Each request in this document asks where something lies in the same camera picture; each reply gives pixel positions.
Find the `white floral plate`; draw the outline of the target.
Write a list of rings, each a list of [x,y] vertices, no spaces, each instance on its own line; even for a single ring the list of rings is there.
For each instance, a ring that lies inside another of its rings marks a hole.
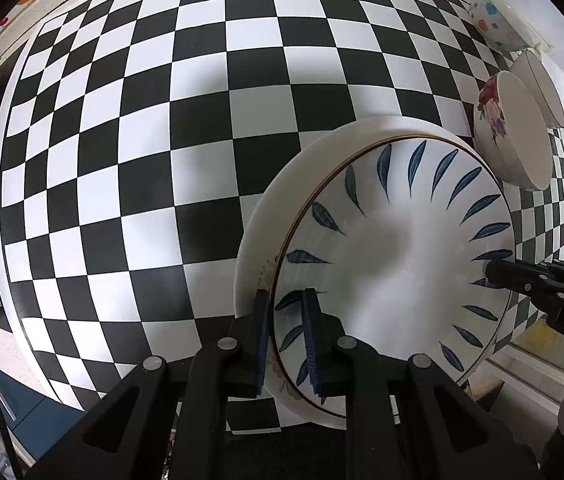
[[[234,281],[236,312],[246,313],[247,299],[257,289],[270,296],[270,342],[265,385],[276,405],[288,411],[296,422],[343,428],[344,412],[335,416],[310,406],[285,393],[284,380],[274,368],[272,343],[272,283],[281,258],[285,237],[309,197],[337,168],[365,148],[400,136],[437,136],[457,142],[475,152],[454,134],[419,119],[376,116],[353,122],[325,134],[304,148],[289,162],[267,188],[256,206],[240,247]]]

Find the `blue leaf pattern plate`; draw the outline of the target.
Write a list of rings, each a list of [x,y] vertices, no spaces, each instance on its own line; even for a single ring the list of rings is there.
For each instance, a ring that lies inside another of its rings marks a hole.
[[[510,207],[496,178],[457,142],[400,136],[341,164],[285,237],[272,283],[274,368],[283,390],[331,415],[310,383],[302,315],[313,289],[346,334],[400,360],[429,356],[463,382],[494,340],[509,293],[486,278],[514,256]]]

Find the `white bowl rose pattern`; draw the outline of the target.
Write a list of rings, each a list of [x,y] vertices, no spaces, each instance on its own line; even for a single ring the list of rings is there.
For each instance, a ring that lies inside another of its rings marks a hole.
[[[508,70],[491,76],[473,112],[476,151],[506,183],[529,191],[550,185],[553,155],[540,109],[521,79]]]

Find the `white bowl blue rim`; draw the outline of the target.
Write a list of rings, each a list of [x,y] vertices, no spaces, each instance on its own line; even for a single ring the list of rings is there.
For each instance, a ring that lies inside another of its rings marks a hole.
[[[524,50],[511,65],[511,72],[525,85],[538,105],[549,129],[564,128],[564,108],[549,72],[532,49]]]

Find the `white bowl colourful dots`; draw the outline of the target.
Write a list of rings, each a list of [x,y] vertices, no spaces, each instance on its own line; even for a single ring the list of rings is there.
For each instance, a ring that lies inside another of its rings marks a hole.
[[[503,0],[472,0],[468,14],[487,43],[500,52],[542,47],[541,37]]]

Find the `blue cabinet front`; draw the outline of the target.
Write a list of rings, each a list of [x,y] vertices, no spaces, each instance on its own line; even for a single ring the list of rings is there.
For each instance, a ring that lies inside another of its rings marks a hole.
[[[28,388],[0,370],[0,408],[5,422],[32,458],[39,460],[84,416]]]

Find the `black white checkered mat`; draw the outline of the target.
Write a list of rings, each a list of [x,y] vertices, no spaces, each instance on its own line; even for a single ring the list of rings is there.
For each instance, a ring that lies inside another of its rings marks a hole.
[[[0,110],[0,295],[40,390],[96,404],[228,324],[248,218],[321,133],[398,114],[468,136],[511,61],[470,0],[80,0]]]

